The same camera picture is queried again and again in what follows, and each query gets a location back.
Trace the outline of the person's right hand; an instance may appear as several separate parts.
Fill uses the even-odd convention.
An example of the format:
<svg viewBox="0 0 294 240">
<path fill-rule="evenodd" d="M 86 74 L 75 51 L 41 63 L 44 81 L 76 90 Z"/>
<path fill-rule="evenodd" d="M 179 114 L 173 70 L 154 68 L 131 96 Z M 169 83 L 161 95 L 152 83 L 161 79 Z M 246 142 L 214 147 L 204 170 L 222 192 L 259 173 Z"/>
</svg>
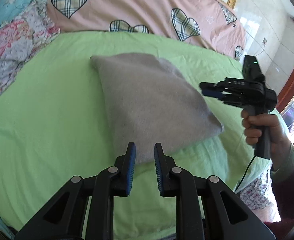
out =
<svg viewBox="0 0 294 240">
<path fill-rule="evenodd" d="M 245 128 L 246 143 L 251 146 L 258 143 L 258 139 L 262 136 L 261 130 L 254 128 L 254 126 L 265 126 L 269 129 L 272 166 L 274 171 L 278 170 L 286 161 L 291 148 L 291 142 L 282 128 L 278 117 L 273 114 L 250 116 L 244 109 L 241 112 L 241 116 L 243 119 L 242 126 Z"/>
</svg>

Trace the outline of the maroon sleeved forearm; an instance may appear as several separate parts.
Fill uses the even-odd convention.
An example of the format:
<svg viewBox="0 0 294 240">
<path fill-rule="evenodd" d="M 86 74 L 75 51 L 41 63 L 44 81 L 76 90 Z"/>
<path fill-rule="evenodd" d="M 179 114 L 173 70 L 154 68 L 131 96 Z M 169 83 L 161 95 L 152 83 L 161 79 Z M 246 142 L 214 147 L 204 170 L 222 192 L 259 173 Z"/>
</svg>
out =
<svg viewBox="0 0 294 240">
<path fill-rule="evenodd" d="M 271 170 L 270 176 L 281 220 L 265 225 L 277 239 L 284 239 L 294 226 L 294 146 L 280 167 Z"/>
</svg>

